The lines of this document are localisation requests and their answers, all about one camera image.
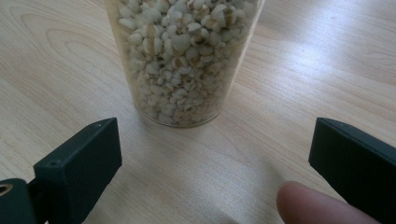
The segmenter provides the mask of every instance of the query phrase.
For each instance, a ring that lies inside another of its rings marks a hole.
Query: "transparent container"
[[[264,0],[105,0],[134,103],[161,124],[213,119]]]

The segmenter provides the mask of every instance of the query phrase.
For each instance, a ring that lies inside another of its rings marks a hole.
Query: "skin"
[[[283,184],[276,206],[286,224],[377,224],[361,210],[297,182]]]

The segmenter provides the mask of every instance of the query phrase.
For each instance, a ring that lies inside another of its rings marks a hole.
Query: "wood grain pattern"
[[[276,189],[339,198],[309,166],[316,117],[396,146],[396,2],[266,0],[222,113],[163,127],[133,106],[103,1],[0,2],[0,178],[117,117],[123,166],[85,223],[281,223]]]

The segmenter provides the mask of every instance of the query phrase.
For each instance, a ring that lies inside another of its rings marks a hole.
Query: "light wood tabletop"
[[[0,179],[116,117],[123,162],[85,223],[282,223],[317,117],[396,146],[396,1],[266,0],[222,112],[177,129],[134,107],[103,0],[0,1]]]

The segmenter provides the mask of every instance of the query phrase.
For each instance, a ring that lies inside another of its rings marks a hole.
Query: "wooden table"
[[[0,2],[0,178],[117,117],[123,165],[85,223],[281,223],[316,117],[396,146],[396,2],[267,0],[222,113],[168,128],[134,108],[102,0]]]

